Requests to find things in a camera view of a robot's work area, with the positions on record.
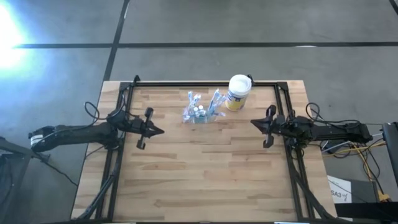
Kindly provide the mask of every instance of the black metal frame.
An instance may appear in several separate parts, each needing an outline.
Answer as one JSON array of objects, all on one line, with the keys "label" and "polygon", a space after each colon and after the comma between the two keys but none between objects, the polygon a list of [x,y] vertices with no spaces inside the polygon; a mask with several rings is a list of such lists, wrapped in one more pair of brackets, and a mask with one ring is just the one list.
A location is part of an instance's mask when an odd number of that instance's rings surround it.
[{"label": "black metal frame", "polygon": [[[128,91],[127,98],[126,98],[127,99],[126,111],[129,112],[131,103],[132,103],[134,87],[228,86],[228,84],[229,84],[228,82],[140,82],[140,78],[138,76],[136,76],[133,82],[131,82],[131,83],[122,82],[120,84],[118,102],[117,102],[116,107],[119,108],[119,106],[121,106],[121,103],[122,103],[121,95],[125,94],[125,91]],[[281,115],[285,115],[284,109],[282,106],[282,98],[281,98],[281,92],[282,92],[285,96],[287,114],[289,114],[289,116],[293,115],[292,102],[290,100],[289,87],[287,85],[287,82],[253,82],[253,86],[254,87],[267,86],[267,87],[273,88],[274,92],[275,92],[275,98],[276,98],[278,112]],[[95,207],[94,207],[96,210],[95,218],[90,219],[91,215],[93,214],[93,212],[91,212],[89,214],[89,216],[80,217],[77,220],[70,220],[65,223],[112,222],[113,215],[114,215],[114,207],[116,204],[119,174],[120,174],[120,170],[121,170],[121,163],[122,163],[122,158],[123,158],[125,140],[126,140],[126,135],[123,136],[123,140],[122,140],[123,143],[117,151],[117,157],[116,157],[116,162],[114,165],[114,170],[111,174],[109,174],[109,171],[111,168],[111,161],[112,161],[112,156],[113,156],[114,151],[108,151],[108,153],[106,155],[101,190],[100,190],[100,193],[95,198],[95,200],[97,200],[97,202],[95,203]],[[336,223],[336,221],[316,219],[314,211],[313,211],[313,205],[310,203],[310,200],[307,198],[306,195],[304,195],[304,196],[305,196],[305,204],[306,204],[307,211],[308,211],[308,218],[303,216],[303,211],[302,211],[302,207],[301,207],[301,203],[300,203],[299,188],[297,187],[298,183],[295,178],[295,175],[297,175],[297,173],[298,173],[302,180],[301,184],[304,185],[304,186],[301,185],[301,187],[306,187],[309,190],[307,174],[306,174],[305,167],[304,167],[304,161],[301,156],[301,150],[296,149],[297,161],[298,161],[298,167],[299,167],[299,171],[297,172],[295,169],[295,166],[294,166],[293,158],[291,156],[290,144],[286,139],[284,139],[284,147],[285,147],[285,151],[286,151],[286,159],[287,159],[287,165],[289,168],[290,182],[291,182],[291,186],[292,186],[293,201],[294,201],[294,205],[295,205],[297,220],[299,222],[312,221],[312,222],[320,222],[320,223],[321,222]],[[108,214],[106,217],[103,217],[103,199],[106,194],[106,191],[110,188],[110,185],[112,185],[112,189],[111,189],[111,195],[110,195],[109,206],[108,206]],[[146,223],[151,223],[151,222],[137,222],[137,223],[146,224]]]},{"label": "black metal frame", "polygon": [[35,154],[30,149],[9,142],[3,137],[0,137],[0,150],[11,152],[10,154],[5,153],[3,156],[16,156],[24,161],[22,167],[16,171],[16,174],[13,175],[14,180],[12,181],[12,188],[10,189],[8,198],[3,202],[2,208],[5,209],[0,212],[0,222],[3,222],[6,218],[7,212],[14,207],[14,198],[18,194],[18,190],[21,187],[22,180],[25,176],[25,172],[30,162],[30,159],[34,157],[36,159],[44,160],[45,162],[47,162],[50,155],[44,155],[42,153]]}]

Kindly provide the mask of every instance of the electrical wire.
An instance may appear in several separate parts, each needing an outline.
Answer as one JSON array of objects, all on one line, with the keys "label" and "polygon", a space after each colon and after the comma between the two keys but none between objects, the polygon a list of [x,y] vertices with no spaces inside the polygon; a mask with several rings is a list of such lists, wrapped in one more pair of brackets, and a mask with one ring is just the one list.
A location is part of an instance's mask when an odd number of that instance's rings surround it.
[{"label": "electrical wire", "polygon": [[[315,107],[317,108],[317,110],[315,111],[314,109],[312,109],[312,108],[310,107],[311,105],[315,106]],[[310,115],[310,113],[308,112],[308,108],[310,108],[310,110],[311,110],[312,112],[315,113],[315,118],[313,118],[313,117]],[[344,129],[344,128],[339,127],[339,126],[337,126],[337,125],[334,125],[333,123],[344,123],[344,124],[355,124],[355,123],[356,123],[357,126],[359,126],[359,125],[361,124],[360,121],[355,120],[355,119],[346,119],[346,120],[341,120],[341,121],[326,121],[326,120],[324,120],[324,119],[320,116],[320,107],[319,107],[319,105],[317,105],[316,103],[312,103],[312,102],[311,102],[311,103],[308,103],[308,104],[305,106],[305,112],[306,112],[307,116],[308,116],[312,121],[318,122],[318,123],[327,124],[327,125],[333,126],[333,127],[335,127],[335,128],[338,128],[338,129]],[[362,124],[367,124],[367,125],[382,125],[382,124],[379,124],[379,123],[362,123]]]},{"label": "electrical wire", "polygon": [[[304,151],[302,148],[300,148],[300,150],[301,150],[301,156],[300,156],[300,158],[303,158],[303,157],[304,157],[304,154],[305,154],[305,151]],[[292,158],[292,159],[295,159],[295,160],[299,159],[298,157],[294,157],[294,156],[293,156],[292,151],[293,151],[293,150],[290,151],[290,156],[291,156],[291,158]]]},{"label": "electrical wire", "polygon": [[[376,141],[375,141],[374,143],[372,143],[370,146],[374,145],[375,143],[377,143],[377,142],[380,141],[380,140],[382,140],[382,138],[376,140]],[[369,164],[368,164],[368,154],[371,155],[371,157],[372,157],[372,159],[373,159],[373,161],[374,161],[374,163],[375,163],[375,165],[376,165],[376,167],[377,167],[377,174],[374,174],[373,170],[370,168],[370,166],[369,166]],[[379,179],[378,179],[379,176],[380,176],[381,170],[380,170],[379,164],[377,163],[376,159],[374,158],[372,152],[371,152],[371,151],[369,150],[369,148],[368,148],[368,149],[366,149],[364,152],[362,152],[361,155],[363,156],[363,159],[364,159],[363,167],[364,167],[365,172],[368,171],[367,175],[368,175],[369,179],[370,179],[370,180],[376,181],[377,185],[378,185],[379,188],[380,188],[381,193],[384,194],[383,188],[381,187],[380,181],[379,181]]]},{"label": "electrical wire", "polygon": [[[124,99],[124,95],[122,94],[121,96],[122,96],[122,105],[120,106],[120,108],[118,109],[118,111],[117,111],[114,115],[112,115],[112,116],[110,116],[110,117],[108,117],[108,118],[112,118],[112,117],[118,115],[118,114],[122,111],[123,107],[125,107],[126,101],[125,101],[125,99]],[[88,111],[87,105],[90,105],[90,106],[92,106],[92,107],[94,108],[94,110],[95,110],[95,114],[94,114],[94,115],[92,115],[92,114]],[[78,187],[78,184],[76,184],[68,175],[66,175],[66,173],[60,171],[59,169],[57,169],[56,167],[54,167],[53,165],[51,165],[51,164],[49,164],[47,161],[45,161],[45,159],[43,159],[43,157],[42,157],[40,154],[38,154],[38,153],[36,153],[36,152],[34,151],[34,148],[35,148],[35,146],[38,146],[40,143],[42,143],[43,141],[45,141],[46,139],[48,139],[48,138],[51,137],[51,136],[57,135],[57,134],[62,133],[62,132],[77,131],[77,130],[85,129],[85,128],[88,128],[88,127],[94,125],[98,120],[104,120],[104,119],[106,119],[106,118],[100,118],[100,111],[99,111],[98,108],[97,108],[93,103],[91,103],[91,102],[88,102],[88,101],[85,102],[85,111],[86,111],[86,113],[88,114],[88,116],[94,118],[94,121],[93,121],[92,123],[90,123],[90,124],[88,124],[88,125],[86,125],[86,126],[83,126],[83,127],[79,127],[79,128],[71,128],[71,129],[64,129],[64,130],[55,131],[55,132],[53,132],[53,133],[47,135],[46,137],[40,139],[40,140],[39,140],[37,143],[35,143],[35,145],[32,147],[32,152],[33,152],[34,154],[36,154],[36,155],[40,158],[40,161],[41,161],[41,162],[43,162],[45,165],[47,165],[48,167],[52,168],[53,170],[57,171],[59,174],[64,175],[64,176],[69,180],[69,182],[71,182],[71,183],[72,183],[74,186],[76,186],[76,187]]]},{"label": "electrical wire", "polygon": [[348,156],[351,156],[351,151],[348,151],[348,153],[346,153],[346,154],[335,153],[333,155],[333,157],[337,158],[337,159],[344,159],[344,158],[346,158]]},{"label": "electrical wire", "polygon": [[356,148],[356,149],[344,149],[344,150],[340,150],[338,152],[335,152],[333,154],[323,155],[323,157],[331,157],[331,156],[336,155],[336,154],[339,155],[342,152],[351,152],[351,151],[364,150],[364,149],[367,150],[368,148],[370,149],[370,148],[373,148],[373,147],[383,146],[385,144],[386,144],[385,142],[380,142],[378,144],[370,145],[370,146],[367,146],[367,147],[359,147],[359,148]]},{"label": "electrical wire", "polygon": [[[359,197],[359,196],[353,194],[352,192],[350,192],[350,191],[348,191],[348,190],[346,190],[346,189],[340,187],[338,184],[334,183],[333,181],[329,180],[329,182],[331,182],[333,185],[335,185],[336,187],[340,188],[341,190],[344,190],[345,192],[349,193],[349,194],[352,195],[353,197],[359,199],[360,201],[372,205],[372,203],[369,203],[369,202],[365,201],[364,199],[362,199],[361,197]],[[375,208],[376,210],[378,210],[379,212],[385,214],[386,216],[390,217],[391,220],[394,220],[394,221],[396,221],[396,222],[398,221],[396,218],[394,218],[393,216],[391,216],[391,215],[389,215],[388,213],[384,212],[384,211],[381,210],[380,208],[377,208],[376,206],[374,206],[374,208]]]},{"label": "electrical wire", "polygon": [[362,155],[362,152],[359,150],[359,149],[357,149],[357,151],[359,152],[359,156],[360,156],[360,158],[362,159],[362,161],[363,161],[363,166],[364,166],[364,169],[365,169],[365,173],[366,173],[366,175],[368,176],[368,179],[369,179],[369,181],[372,181],[372,177],[371,177],[371,175],[370,175],[370,168],[369,168],[369,164],[368,164],[368,162],[366,161],[366,159],[365,159],[365,157]]},{"label": "electrical wire", "polygon": [[69,182],[71,182],[74,186],[76,186],[76,187],[78,186],[78,184],[76,184],[76,182],[74,182],[68,175],[66,175],[66,173],[60,171],[60,170],[59,170],[58,168],[56,168],[55,166],[49,164],[47,161],[45,161],[45,159],[43,159],[43,157],[42,157],[40,154],[38,154],[38,153],[36,153],[36,152],[34,152],[34,151],[33,151],[33,153],[36,154],[36,156],[39,156],[39,157],[40,157],[40,161],[41,161],[42,163],[44,163],[45,165],[47,165],[49,168],[52,168],[53,170],[57,171],[59,174],[64,175],[64,176],[69,180]]},{"label": "electrical wire", "polygon": [[[96,107],[92,102],[89,102],[89,101],[85,102],[85,111],[88,114],[88,116],[90,116],[90,117],[92,117],[92,118],[94,118],[96,120],[106,120],[107,118],[113,118],[116,115],[118,115],[122,111],[122,109],[125,107],[125,105],[126,105],[126,100],[124,99],[124,95],[122,94],[121,96],[122,96],[122,105],[120,106],[118,111],[115,114],[113,114],[112,116],[107,116],[106,118],[100,118],[100,111],[98,110],[98,107]],[[88,111],[87,105],[90,105],[92,108],[94,108],[94,111],[95,111],[94,114],[91,114]]]},{"label": "electrical wire", "polygon": [[[120,137],[118,137],[118,139],[121,140],[122,138],[125,137],[125,135],[126,135],[126,132],[123,131],[123,132],[121,133]],[[88,153],[88,154],[86,155],[85,159],[87,159],[87,157],[90,156],[92,153],[97,152],[97,151],[99,151],[100,149],[102,149],[102,148],[104,148],[104,147],[105,147],[105,146],[101,146],[101,147],[95,149],[94,151]]]}]

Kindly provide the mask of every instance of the container lid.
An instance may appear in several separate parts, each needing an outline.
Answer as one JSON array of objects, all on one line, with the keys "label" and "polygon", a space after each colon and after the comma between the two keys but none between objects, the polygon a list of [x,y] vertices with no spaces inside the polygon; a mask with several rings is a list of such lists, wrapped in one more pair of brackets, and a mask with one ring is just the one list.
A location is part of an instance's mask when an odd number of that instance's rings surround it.
[{"label": "container lid", "polygon": [[229,91],[238,96],[246,96],[251,89],[251,79],[245,75],[234,75],[229,81]]}]

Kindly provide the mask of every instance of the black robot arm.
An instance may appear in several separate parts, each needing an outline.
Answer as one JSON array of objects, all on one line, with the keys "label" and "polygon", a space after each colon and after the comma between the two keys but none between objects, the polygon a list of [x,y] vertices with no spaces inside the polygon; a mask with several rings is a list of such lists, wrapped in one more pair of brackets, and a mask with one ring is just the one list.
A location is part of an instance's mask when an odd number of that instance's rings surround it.
[{"label": "black robot arm", "polygon": [[154,126],[150,120],[154,110],[147,108],[146,120],[133,115],[133,119],[127,119],[124,110],[115,110],[110,113],[106,122],[91,126],[46,126],[29,133],[30,145],[34,152],[44,152],[57,146],[68,144],[81,144],[97,142],[105,146],[105,149],[116,149],[120,142],[118,130],[127,133],[140,134],[137,147],[145,148],[145,138],[150,138],[164,131]]},{"label": "black robot arm", "polygon": [[276,114],[276,106],[270,105],[263,119],[253,119],[251,123],[258,128],[262,134],[266,134],[264,147],[268,148],[274,144],[272,134],[278,134],[295,140],[298,147],[305,148],[310,141],[346,140],[359,143],[367,143],[373,140],[368,128],[361,123],[346,123],[339,125],[318,126],[313,120],[303,116],[291,117],[285,120],[282,115]]}]

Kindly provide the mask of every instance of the wooden table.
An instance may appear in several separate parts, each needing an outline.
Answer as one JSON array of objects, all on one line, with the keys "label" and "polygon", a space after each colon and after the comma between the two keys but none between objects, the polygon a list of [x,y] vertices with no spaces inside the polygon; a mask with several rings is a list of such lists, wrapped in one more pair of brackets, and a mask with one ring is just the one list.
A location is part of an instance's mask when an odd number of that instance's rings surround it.
[{"label": "wooden table", "polygon": [[[287,82],[296,114],[305,116],[308,99],[303,81]],[[98,106],[101,117],[115,108],[119,84],[104,82]],[[282,138],[276,136],[274,145],[263,149],[264,135],[249,122],[264,118],[266,108],[276,104],[274,90],[254,87],[243,110],[230,112],[223,105],[226,116],[214,123],[182,124],[190,90],[200,93],[206,105],[216,88],[134,88],[131,113],[144,114],[153,107],[152,120],[165,134],[148,139],[144,151],[136,148],[139,135],[127,134],[114,221],[296,220]],[[87,153],[99,146],[90,144]],[[79,216],[98,193],[105,157],[106,151],[100,150],[85,160],[72,217]],[[335,216],[319,148],[307,147],[304,161],[312,192]]]}]

